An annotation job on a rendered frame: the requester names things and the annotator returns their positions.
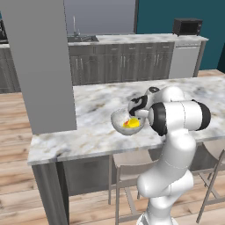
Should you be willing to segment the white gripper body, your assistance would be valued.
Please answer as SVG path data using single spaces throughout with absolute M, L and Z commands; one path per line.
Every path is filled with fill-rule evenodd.
M 138 118 L 147 118 L 149 116 L 148 110 L 138 110 L 135 112 L 135 116 Z

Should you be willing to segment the yellow cup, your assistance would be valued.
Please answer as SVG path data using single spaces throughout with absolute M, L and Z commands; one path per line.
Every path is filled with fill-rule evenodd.
M 123 123 L 125 128 L 136 128 L 140 126 L 140 121 L 137 118 L 130 118 Z

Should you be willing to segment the grey bowl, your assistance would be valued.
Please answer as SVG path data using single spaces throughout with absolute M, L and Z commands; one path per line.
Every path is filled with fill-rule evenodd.
M 130 119 L 130 118 L 137 118 L 140 121 L 140 126 L 136 127 L 136 128 L 125 128 L 123 127 L 123 123 Z M 114 129 L 123 134 L 123 135 L 133 135 L 138 133 L 145 124 L 145 119 L 144 118 L 138 118 L 138 117 L 132 117 L 126 108 L 124 109 L 119 109 L 115 112 L 112 113 L 111 115 L 111 122 L 112 122 L 112 126 L 114 127 Z

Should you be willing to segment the marble top dining island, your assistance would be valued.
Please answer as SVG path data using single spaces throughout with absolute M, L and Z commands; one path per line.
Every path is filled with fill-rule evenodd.
M 69 225 L 70 196 L 107 188 L 110 155 L 163 146 L 164 138 L 149 125 L 133 136 L 119 134 L 111 114 L 151 86 L 173 85 L 210 108 L 211 122 L 192 134 L 195 140 L 225 138 L 225 75 L 76 86 L 76 129 L 35 134 L 28 155 L 49 225 Z

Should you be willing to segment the grey cupboard run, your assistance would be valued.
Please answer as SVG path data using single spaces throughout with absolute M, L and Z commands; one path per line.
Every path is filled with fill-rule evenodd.
M 167 79 L 173 42 L 69 46 L 74 85 Z
M 0 44 L 0 94 L 21 92 L 10 46 Z

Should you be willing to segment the grey metal stool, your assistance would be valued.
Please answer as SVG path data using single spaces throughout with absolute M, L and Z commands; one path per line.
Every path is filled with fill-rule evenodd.
M 109 155 L 108 204 L 111 204 L 112 190 L 115 189 L 115 225 L 137 220 L 141 216 L 135 208 L 130 187 L 136 186 L 137 178 L 155 163 L 147 149 Z M 120 189 L 123 189 L 127 196 L 131 212 L 128 216 L 120 216 Z
M 215 189 L 214 182 L 219 171 L 225 171 L 225 139 L 216 141 L 203 142 L 208 153 L 217 161 L 214 169 L 206 177 L 203 172 L 199 172 L 200 178 L 207 188 L 206 196 L 200 208 L 196 222 L 199 223 L 204 212 L 205 206 L 225 202 L 225 197 L 222 197 Z

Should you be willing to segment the silver dishwasher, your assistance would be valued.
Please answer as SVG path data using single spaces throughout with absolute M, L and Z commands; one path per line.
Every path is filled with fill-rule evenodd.
M 193 76 L 200 51 L 201 41 L 176 42 L 171 59 L 169 79 Z

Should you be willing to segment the steel sink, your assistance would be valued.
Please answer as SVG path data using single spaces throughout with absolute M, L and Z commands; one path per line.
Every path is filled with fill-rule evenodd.
M 98 42 L 98 38 L 93 36 L 69 36 L 68 42 Z

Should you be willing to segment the black microwave oven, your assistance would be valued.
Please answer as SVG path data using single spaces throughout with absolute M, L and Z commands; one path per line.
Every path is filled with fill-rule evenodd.
M 180 35 L 199 35 L 203 20 L 197 18 L 175 18 L 172 33 Z

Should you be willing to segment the steel tap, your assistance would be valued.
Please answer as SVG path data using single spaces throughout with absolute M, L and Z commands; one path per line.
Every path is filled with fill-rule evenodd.
M 81 35 L 79 29 L 76 29 L 76 17 L 75 15 L 73 16 L 73 29 L 74 29 L 74 36 L 79 37 Z

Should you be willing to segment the large grey block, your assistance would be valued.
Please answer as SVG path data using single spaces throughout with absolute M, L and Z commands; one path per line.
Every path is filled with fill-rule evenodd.
M 34 134 L 76 129 L 63 0 L 0 0 Z

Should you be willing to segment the black appliance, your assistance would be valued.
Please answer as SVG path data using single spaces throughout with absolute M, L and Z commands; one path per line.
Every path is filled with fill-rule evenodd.
M 0 40 L 8 40 L 2 19 L 0 19 Z

